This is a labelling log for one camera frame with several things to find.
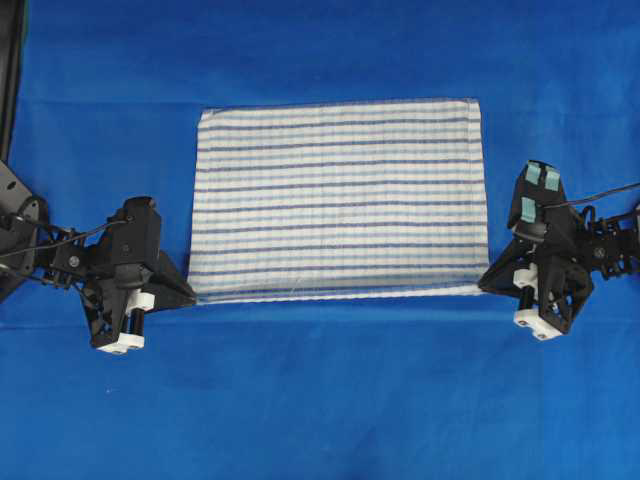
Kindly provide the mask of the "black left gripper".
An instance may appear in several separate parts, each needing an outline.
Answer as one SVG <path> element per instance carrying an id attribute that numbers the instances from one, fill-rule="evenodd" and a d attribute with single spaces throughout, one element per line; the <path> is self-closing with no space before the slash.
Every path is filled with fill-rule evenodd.
<path id="1" fill-rule="evenodd" d="M 121 263 L 107 234 L 88 253 L 81 293 L 90 346 L 96 350 L 123 355 L 142 349 L 147 312 L 196 304 L 196 293 L 163 250 L 153 274 L 142 263 Z"/>

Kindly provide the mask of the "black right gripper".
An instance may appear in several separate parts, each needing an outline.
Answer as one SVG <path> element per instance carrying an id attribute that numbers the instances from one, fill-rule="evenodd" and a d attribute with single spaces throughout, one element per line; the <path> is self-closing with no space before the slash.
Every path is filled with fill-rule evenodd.
<path id="1" fill-rule="evenodd" d="M 520 295 L 514 322 L 539 341 L 569 333 L 593 291 L 580 258 L 584 217 L 572 207 L 543 210 L 532 222 L 519 220 L 514 238 L 482 275 L 485 293 Z"/>

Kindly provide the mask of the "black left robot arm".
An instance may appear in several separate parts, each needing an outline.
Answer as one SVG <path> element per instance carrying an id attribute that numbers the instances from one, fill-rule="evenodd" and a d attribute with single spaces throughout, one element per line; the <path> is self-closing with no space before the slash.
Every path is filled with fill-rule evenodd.
<path id="1" fill-rule="evenodd" d="M 150 197 L 126 200 L 86 232 L 53 225 L 47 202 L 1 167 L 1 296 L 27 280 L 75 289 L 96 350 L 141 349 L 146 315 L 195 304 L 194 290 L 161 250 L 160 234 Z"/>

